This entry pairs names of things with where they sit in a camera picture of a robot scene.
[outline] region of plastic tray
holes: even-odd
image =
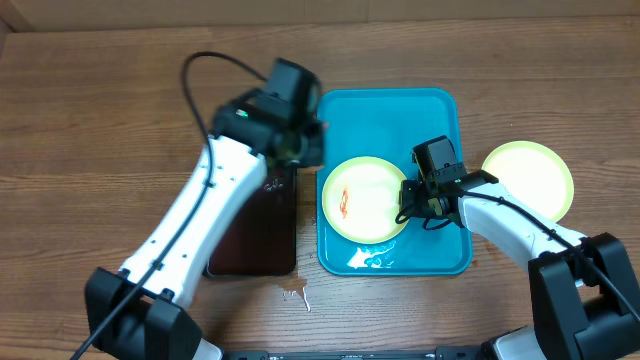
[[[427,232],[411,219],[394,238],[363,245],[339,235],[322,211],[322,187],[331,171],[357,156],[395,164],[409,179],[418,178],[411,149],[446,135],[462,160],[453,98],[435,88],[335,90],[321,100],[318,117],[329,123],[325,167],[317,174],[318,258],[337,275],[456,275],[473,256],[471,234],[449,225]]]

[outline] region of wooden table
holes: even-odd
[[[281,56],[327,89],[440,87],[465,161],[543,143],[571,169],[562,223],[610,231],[640,270],[640,18],[439,21],[9,35],[0,59],[0,357],[65,359],[87,336],[83,287],[147,238],[200,149],[181,61],[199,50],[263,72]],[[254,80],[202,60],[203,113]],[[203,280],[191,315],[225,349],[428,349],[531,323],[527,276],[474,238],[458,277],[337,277],[316,256],[314,176],[300,179],[298,270]],[[311,312],[297,295],[302,288]],[[94,349],[87,358],[108,358]]]

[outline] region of black cable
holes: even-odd
[[[400,212],[398,213],[398,215],[396,215],[396,224],[400,225],[400,224],[404,224],[407,221],[409,221],[409,219],[411,219],[411,216],[406,216],[407,212],[409,212],[409,210],[413,209],[414,204],[409,204],[405,207],[402,208],[402,210],[400,210]]]
[[[545,224],[543,224],[535,216],[531,215],[528,211],[526,211],[525,209],[521,208],[520,206],[518,206],[518,205],[516,205],[516,204],[514,204],[514,203],[512,203],[510,201],[505,200],[502,197],[495,197],[495,196],[491,196],[491,195],[475,193],[475,192],[470,192],[470,191],[438,194],[438,197],[463,197],[463,196],[470,196],[470,197],[485,199],[485,200],[497,202],[500,205],[506,205],[506,206],[510,207],[511,209],[515,210],[517,213],[522,215],[527,220],[529,220],[531,223],[533,223],[535,226],[537,226],[540,230],[542,230],[547,235],[549,235],[550,238],[552,238],[555,241],[557,241],[560,245],[566,247],[567,250],[569,250],[576,257],[578,257],[578,259],[580,259],[580,261],[582,261],[591,271],[594,272],[594,274],[596,275],[598,280],[600,280],[607,289],[609,289],[613,294],[615,294],[615,296],[618,299],[620,299],[620,301],[622,301],[624,303],[624,305],[629,309],[629,312],[631,313],[631,316],[638,323],[640,323],[640,315],[638,315],[638,311],[631,305],[629,300],[627,300],[627,298],[620,292],[620,290],[618,290],[618,288],[611,282],[609,277],[607,277],[607,275],[605,275],[591,260],[589,260],[586,256],[584,256],[582,254],[582,252],[580,252],[580,250],[578,250],[578,248],[576,248],[570,242],[568,242],[567,240],[563,239],[560,235],[558,235],[555,232],[555,230],[552,230],[552,229],[548,228]]]
[[[254,70],[254,69],[250,68],[248,65],[242,63],[241,61],[239,61],[239,60],[237,60],[237,59],[235,59],[235,58],[233,58],[231,56],[228,56],[228,55],[225,55],[225,54],[221,54],[221,53],[216,53],[216,52],[213,52],[213,51],[197,52],[197,53],[192,54],[189,57],[187,57],[185,59],[185,61],[183,62],[182,71],[180,73],[182,91],[184,93],[185,99],[187,100],[187,103],[189,104],[189,108],[191,109],[193,117],[196,119],[196,122],[198,123],[198,127],[200,128],[200,132],[202,133],[202,136],[204,137],[205,146],[208,149],[207,154],[208,154],[208,157],[209,157],[209,167],[207,169],[207,176],[206,176],[207,182],[206,183],[209,184],[209,183],[211,183],[211,179],[213,178],[213,149],[211,148],[211,145],[209,143],[209,135],[208,135],[208,132],[207,132],[205,126],[204,126],[204,122],[202,121],[202,117],[200,116],[200,113],[198,112],[198,108],[196,107],[195,101],[193,100],[193,95],[191,94],[191,88],[189,87],[189,79],[188,79],[189,66],[191,65],[193,60],[195,60],[195,59],[197,59],[199,57],[218,57],[218,58],[222,58],[222,59],[228,60],[228,61],[238,65],[239,67],[241,67],[242,69],[248,71],[249,73],[251,73],[252,75],[254,75],[255,77],[257,77],[260,80],[266,81],[266,78],[264,76],[262,76],[260,73],[258,73],[256,70]],[[82,354],[84,354],[84,352],[87,351],[89,346],[91,346],[91,344],[100,336],[100,334],[107,328],[107,326],[109,326],[109,324],[111,324],[113,322],[113,320],[116,318],[116,316],[118,316],[120,314],[122,309],[124,309],[127,305],[129,305],[131,300],[133,300],[135,297],[137,297],[139,295],[139,292],[140,292],[140,289],[142,289],[142,286],[147,282],[147,280],[149,280],[149,278],[151,278],[151,275],[153,275],[153,273],[158,268],[160,268],[160,266],[162,265],[162,260],[167,256],[169,251],[171,251],[171,248],[173,247],[173,245],[178,241],[178,239],[180,238],[180,235],[182,235],[184,230],[187,228],[187,226],[191,222],[191,219],[193,218],[193,215],[195,215],[196,211],[198,211],[198,208],[202,204],[202,201],[204,200],[204,197],[207,194],[208,190],[209,190],[209,186],[205,185],[205,186],[202,187],[202,191],[200,192],[200,195],[198,196],[198,199],[196,200],[195,204],[191,208],[191,211],[189,211],[189,214],[184,219],[184,221],[182,222],[182,224],[180,225],[180,227],[178,228],[176,233],[173,235],[171,240],[169,240],[169,242],[164,247],[164,249],[162,249],[162,252],[160,253],[160,255],[158,255],[158,258],[156,258],[153,261],[153,263],[151,264],[151,267],[149,267],[149,270],[147,270],[147,272],[142,276],[140,281],[138,281],[138,283],[133,287],[133,289],[131,289],[131,291],[129,291],[129,293],[127,293],[127,295],[122,300],[120,300],[118,305],[116,305],[116,307],[114,307],[113,310],[111,310],[109,315],[107,315],[107,317],[105,317],[102,320],[102,322],[98,325],[98,327],[95,329],[95,331],[93,333],[91,333],[89,335],[89,337],[82,343],[82,345],[78,348],[78,350],[76,350],[76,352],[71,357],[71,360],[80,359]]]
[[[440,229],[442,229],[443,227],[445,227],[445,226],[447,226],[447,225],[451,224],[451,222],[452,222],[452,221],[451,221],[451,220],[447,220],[447,221],[445,221],[445,222],[442,222],[442,223],[440,223],[440,224],[438,224],[438,225],[436,225],[436,226],[432,226],[432,227],[430,227],[430,228],[428,228],[428,227],[427,227],[427,223],[428,223],[428,222],[429,222],[429,220],[425,220],[425,221],[424,221],[424,223],[422,224],[422,228],[423,228],[423,229],[425,229],[425,230],[427,230],[427,231],[434,231],[434,230],[440,230]]]
[[[185,100],[187,100],[187,104],[189,105],[189,108],[191,109],[191,113],[193,113],[193,117],[196,118],[196,122],[198,123],[198,127],[200,128],[200,132],[204,137],[204,142],[205,144],[208,144],[209,143],[208,132],[206,127],[204,126],[204,121],[202,121],[200,112],[198,112],[198,108],[196,107],[196,102],[193,99],[193,95],[191,94],[191,87],[189,86],[189,66],[195,59],[201,58],[201,57],[217,57],[220,59],[224,59],[239,66],[246,72],[258,78],[258,80],[267,81],[267,78],[264,77],[255,69],[253,69],[252,67],[250,67],[249,65],[243,63],[242,61],[234,57],[231,57],[229,55],[222,54],[215,51],[200,51],[200,52],[191,54],[189,57],[187,57],[184,60],[184,62],[182,63],[182,71],[180,72],[180,82],[182,84],[182,92],[184,94]]]

